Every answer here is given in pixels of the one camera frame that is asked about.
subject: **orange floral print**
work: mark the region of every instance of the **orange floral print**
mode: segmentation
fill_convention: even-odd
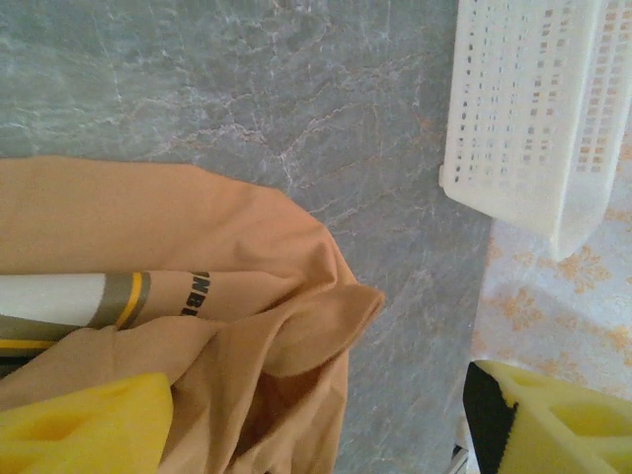
[[[627,231],[632,232],[632,211],[610,208],[605,212],[605,216],[603,218],[605,220],[627,224],[629,226]]]
[[[523,252],[521,254],[515,254],[513,259],[521,264],[523,267],[531,267],[535,258],[533,257],[533,252]]]
[[[579,373],[577,363],[573,362],[569,357],[569,353],[566,352],[561,352],[557,359],[546,359],[539,363],[537,368],[545,375],[551,377],[563,378],[579,385],[586,385],[588,383],[586,378]]]
[[[481,336],[481,332],[474,330],[472,333],[472,354],[474,356],[481,356],[487,351],[487,344]]]
[[[496,244],[496,239],[494,237],[490,237],[490,243],[487,247],[487,261],[485,265],[489,267],[492,264],[492,262],[494,262],[495,260],[499,259],[502,256],[503,256],[503,251]]]
[[[579,253],[555,263],[550,259],[538,260],[538,266],[555,271],[555,277],[563,277],[575,286],[575,293],[594,289],[596,283],[612,278],[612,273],[601,264],[601,257],[585,245]]]
[[[501,309],[503,315],[512,322],[514,331],[526,329],[544,319],[542,311],[535,306],[533,297],[524,288],[521,288],[516,296],[492,300],[490,304]]]

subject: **marble countertop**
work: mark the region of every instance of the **marble countertop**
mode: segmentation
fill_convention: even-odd
[[[437,186],[456,0],[5,0],[0,156],[188,162],[325,222],[383,314],[337,472],[439,473],[490,221]]]

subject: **tan fabric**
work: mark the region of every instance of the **tan fabric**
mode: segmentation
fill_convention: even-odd
[[[160,473],[332,471],[348,350],[382,294],[322,224],[193,166],[0,160],[0,190],[0,275],[151,272],[169,308],[75,331],[0,381],[0,409],[162,371],[175,415]],[[173,314],[188,294],[169,272],[210,273],[197,316]]]

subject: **patterned tablecloth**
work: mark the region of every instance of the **patterned tablecloth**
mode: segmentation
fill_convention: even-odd
[[[630,131],[629,122],[604,220],[573,256],[555,263],[542,239],[495,222],[473,359],[512,363],[632,400]]]

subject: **gray stripe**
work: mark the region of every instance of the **gray stripe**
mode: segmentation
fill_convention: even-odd
[[[79,328],[72,324],[47,323],[0,314],[0,339],[11,341],[59,341]]]
[[[132,274],[107,274],[99,309],[88,328],[101,329],[117,323],[131,293]]]

